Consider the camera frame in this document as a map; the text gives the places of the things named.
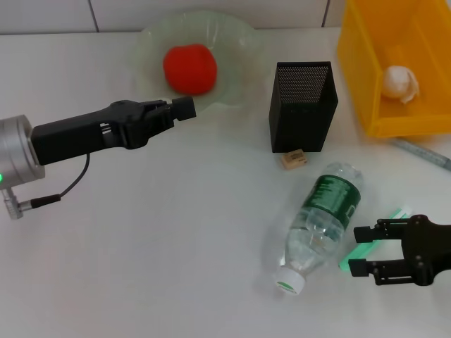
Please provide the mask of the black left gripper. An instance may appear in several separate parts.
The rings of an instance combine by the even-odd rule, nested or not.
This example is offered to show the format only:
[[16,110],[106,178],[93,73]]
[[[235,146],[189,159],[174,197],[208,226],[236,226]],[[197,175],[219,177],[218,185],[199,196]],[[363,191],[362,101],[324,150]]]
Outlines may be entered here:
[[191,96],[171,102],[117,101],[92,113],[38,125],[33,128],[31,142],[40,165],[110,148],[136,149],[146,142],[132,140],[131,132],[142,120],[150,139],[174,127],[174,120],[196,118]]

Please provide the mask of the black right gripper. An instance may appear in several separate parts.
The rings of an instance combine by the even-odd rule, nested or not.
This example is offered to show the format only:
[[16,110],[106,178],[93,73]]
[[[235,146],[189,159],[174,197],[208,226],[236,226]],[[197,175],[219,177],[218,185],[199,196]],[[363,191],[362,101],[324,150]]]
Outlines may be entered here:
[[425,215],[408,219],[379,219],[374,227],[355,227],[357,243],[402,239],[404,259],[368,261],[350,259],[353,277],[373,275],[376,285],[429,286],[436,275],[450,270],[450,225],[432,223]]

